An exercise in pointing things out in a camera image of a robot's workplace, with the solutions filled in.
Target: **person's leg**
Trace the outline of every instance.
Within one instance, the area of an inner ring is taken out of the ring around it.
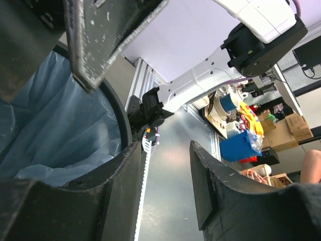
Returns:
[[[301,183],[319,183],[321,179],[321,151],[306,152],[300,179]]]

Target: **red object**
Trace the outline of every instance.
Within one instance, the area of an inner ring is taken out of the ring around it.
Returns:
[[[257,157],[245,158],[239,161],[240,163],[248,163],[248,162],[257,162]]]
[[[250,109],[251,109],[253,112],[256,112],[257,109],[259,109],[259,107],[254,104],[254,105],[251,105],[251,106],[250,106]]]

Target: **cardboard box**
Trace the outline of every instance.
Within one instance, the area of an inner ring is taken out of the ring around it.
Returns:
[[[266,136],[270,143],[270,147],[272,147],[276,152],[281,152],[298,146],[298,142],[292,134],[285,119],[277,122],[275,124],[275,129],[268,131]]]
[[[267,115],[263,113],[260,116],[265,118]],[[312,137],[313,134],[304,117],[293,113],[277,122],[274,129],[264,130],[263,148],[272,147],[274,151],[281,152],[297,147],[298,142]]]
[[[265,112],[263,112],[261,115],[258,116],[260,123],[263,127],[264,133],[276,128],[274,125],[274,122],[271,119],[268,119],[269,114],[270,114],[270,111],[266,110]]]
[[[309,125],[306,123],[304,117],[297,113],[293,113],[285,117],[286,122],[290,128],[290,131],[294,135],[298,142],[310,139],[313,134],[310,130]]]

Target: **white wall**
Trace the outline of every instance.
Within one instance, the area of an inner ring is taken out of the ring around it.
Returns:
[[[310,128],[321,126],[321,88],[296,99]]]
[[[304,155],[307,151],[310,150],[321,151],[320,140],[307,143],[283,152],[278,152],[277,155],[279,157],[280,163],[271,166],[272,174],[275,175],[279,173],[291,173],[300,171]]]
[[[308,27],[321,21],[320,0],[299,2]],[[238,23],[211,0],[170,0],[124,55],[131,62],[142,57],[170,81],[210,55]]]

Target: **trash bin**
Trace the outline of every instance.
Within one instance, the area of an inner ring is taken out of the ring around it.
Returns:
[[[0,100],[0,178],[63,186],[131,143],[126,114],[108,82],[87,94],[72,77],[67,49],[55,50],[11,103]]]

